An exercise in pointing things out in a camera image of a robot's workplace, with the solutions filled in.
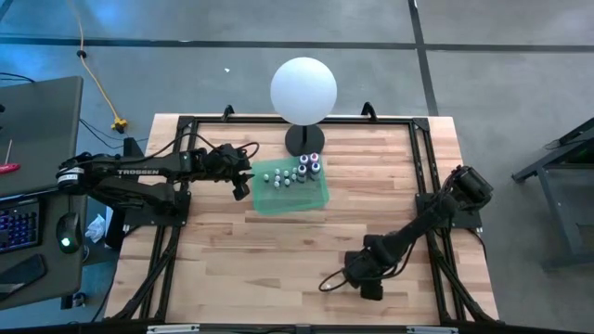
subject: backlit keyboard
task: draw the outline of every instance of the backlit keyboard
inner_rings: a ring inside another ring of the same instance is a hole
[[[0,204],[0,253],[39,244],[39,202]]]

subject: black lamp stand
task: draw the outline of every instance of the black lamp stand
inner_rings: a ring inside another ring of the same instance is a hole
[[[285,135],[285,146],[293,157],[302,154],[321,153],[324,148],[324,133],[317,125],[293,125]]]

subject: concrete floor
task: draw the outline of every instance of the concrete floor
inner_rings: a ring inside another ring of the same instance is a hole
[[[406,0],[91,0],[75,1],[87,37],[386,42],[415,41]],[[590,0],[417,0],[426,43],[593,45]],[[15,0],[1,36],[77,37],[62,0]],[[1,71],[36,80],[85,78],[82,116],[101,129],[112,121],[75,46],[0,45]],[[428,115],[414,50],[88,47],[89,66],[131,126],[146,137],[156,112],[270,112],[269,84],[287,59],[325,62],[339,87],[334,113],[371,101],[379,114]],[[495,187],[482,210],[497,308],[517,325],[591,332],[594,266],[546,274],[561,237],[536,179],[510,175],[542,156],[543,145],[592,117],[592,53],[428,52],[440,115],[453,116],[464,160]],[[79,151],[113,152],[81,129]],[[48,301],[0,312],[0,328],[89,321],[107,289],[89,267],[83,311]],[[44,315],[31,320],[31,314]]]

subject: green tray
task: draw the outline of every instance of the green tray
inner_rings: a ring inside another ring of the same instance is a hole
[[[299,158],[291,157],[274,161],[257,161],[252,163],[253,208],[262,215],[281,214],[323,208],[329,200],[328,186],[324,175],[324,167],[320,157],[320,172],[316,181],[309,175],[305,183],[291,182],[286,187],[284,171],[292,173],[293,167],[299,166]],[[280,188],[274,186],[275,169],[280,169]],[[270,181],[264,181],[264,174],[270,176]]]

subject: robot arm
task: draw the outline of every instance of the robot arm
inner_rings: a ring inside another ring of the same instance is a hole
[[[174,152],[163,157],[121,157],[83,153],[64,161],[56,175],[58,188],[71,194],[88,194],[118,209],[149,206],[157,214],[175,214],[179,197],[174,183],[194,181],[232,182],[236,200],[250,194],[246,185],[253,177],[241,173],[251,169],[244,147],[224,144],[207,152],[205,148]],[[160,175],[167,183],[140,184],[127,175]]]
[[[476,211],[490,199],[493,188],[472,167],[458,166],[433,196],[428,207],[398,231],[385,236],[365,235],[364,249],[347,251],[342,274],[361,297],[381,300],[384,273],[395,268],[408,248],[436,225],[450,219],[457,211]]]

